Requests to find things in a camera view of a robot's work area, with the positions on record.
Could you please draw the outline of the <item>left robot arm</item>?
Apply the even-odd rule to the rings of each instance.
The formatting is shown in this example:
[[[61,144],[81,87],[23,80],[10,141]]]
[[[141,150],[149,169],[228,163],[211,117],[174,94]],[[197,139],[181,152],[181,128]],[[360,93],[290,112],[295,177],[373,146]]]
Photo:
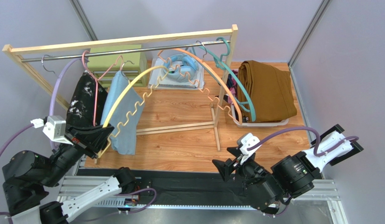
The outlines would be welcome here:
[[[13,224],[68,224],[98,202],[136,189],[136,178],[129,168],[121,167],[103,183],[62,203],[40,202],[49,195],[44,187],[54,187],[83,155],[97,158],[114,127],[76,127],[67,125],[65,137],[49,158],[23,150],[3,166],[3,190]]]

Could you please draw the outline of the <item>brown trousers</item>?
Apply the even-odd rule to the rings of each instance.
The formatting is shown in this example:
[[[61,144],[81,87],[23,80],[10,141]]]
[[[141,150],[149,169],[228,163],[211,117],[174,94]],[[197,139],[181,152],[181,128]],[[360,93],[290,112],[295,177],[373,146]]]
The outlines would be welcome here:
[[[250,60],[240,65],[237,77],[255,109],[255,119],[243,111],[249,123],[281,121],[297,115],[289,71]]]

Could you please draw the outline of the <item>teal clothes hanger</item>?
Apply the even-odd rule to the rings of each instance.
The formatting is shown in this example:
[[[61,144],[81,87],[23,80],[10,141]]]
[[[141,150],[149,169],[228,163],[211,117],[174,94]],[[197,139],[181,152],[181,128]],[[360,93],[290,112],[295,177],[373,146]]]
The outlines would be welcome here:
[[[256,121],[256,110],[254,107],[254,104],[252,102],[252,99],[250,98],[250,95],[248,91],[243,86],[242,82],[238,79],[237,74],[230,68],[229,65],[226,65],[225,62],[223,62],[224,56],[229,56],[231,53],[230,44],[227,42],[227,40],[223,37],[218,37],[216,41],[223,41],[223,43],[227,47],[227,53],[223,53],[220,56],[217,56],[212,51],[208,50],[205,46],[205,44],[209,44],[209,42],[202,43],[201,41],[196,41],[197,43],[200,43],[200,48],[204,50],[206,53],[203,55],[203,57],[209,53],[215,62],[215,65],[217,68],[222,69],[223,71],[229,72],[229,75],[227,76],[226,80],[226,86],[230,90],[231,95],[228,95],[227,100],[231,100],[231,96],[235,98],[236,103],[238,106],[246,113],[249,113],[249,118],[247,115],[244,115],[243,122],[254,122]]]

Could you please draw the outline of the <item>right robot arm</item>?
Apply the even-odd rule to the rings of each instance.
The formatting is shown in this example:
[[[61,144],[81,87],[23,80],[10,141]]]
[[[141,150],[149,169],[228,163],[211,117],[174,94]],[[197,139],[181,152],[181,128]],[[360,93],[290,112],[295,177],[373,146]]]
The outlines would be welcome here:
[[[295,155],[288,155],[271,170],[266,170],[255,161],[258,149],[270,139],[291,131],[308,131],[316,136],[311,147]],[[344,136],[343,128],[335,125],[323,134],[307,126],[282,129],[263,139],[247,133],[237,140],[236,147],[227,151],[234,159],[212,160],[223,181],[232,174],[242,184],[242,192],[247,203],[266,215],[276,215],[278,208],[271,205],[289,205],[297,198],[314,188],[313,181],[318,178],[327,165],[334,166],[363,151],[358,144],[358,136]]]

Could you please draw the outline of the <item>yellow clothes hanger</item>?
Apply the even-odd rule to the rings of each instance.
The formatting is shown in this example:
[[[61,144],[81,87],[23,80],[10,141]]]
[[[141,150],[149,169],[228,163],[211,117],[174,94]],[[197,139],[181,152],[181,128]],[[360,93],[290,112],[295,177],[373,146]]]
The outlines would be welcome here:
[[[144,101],[149,93],[140,96],[133,85],[141,78],[149,75],[153,70],[162,70],[163,75],[157,77],[154,85],[164,80],[169,74],[165,66],[151,67],[140,73],[132,81],[128,81],[123,72],[118,71],[106,98],[100,125],[113,127],[114,130],[106,139],[104,149],[98,153],[100,159],[108,149],[113,149],[121,155],[134,155],[137,143],[137,125],[144,109]]]

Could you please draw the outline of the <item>pink camouflage trousers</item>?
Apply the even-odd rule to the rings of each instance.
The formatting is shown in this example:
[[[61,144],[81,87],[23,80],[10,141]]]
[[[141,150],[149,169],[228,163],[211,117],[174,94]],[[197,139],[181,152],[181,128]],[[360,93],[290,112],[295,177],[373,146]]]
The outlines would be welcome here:
[[[231,92],[231,94],[233,95],[233,97],[237,100],[238,99],[238,97],[237,97],[238,85],[237,85],[235,78],[231,74],[228,74],[226,86],[228,87],[228,89]],[[233,102],[227,93],[225,93],[223,100],[226,101],[227,103],[229,103],[230,105],[233,105]]]

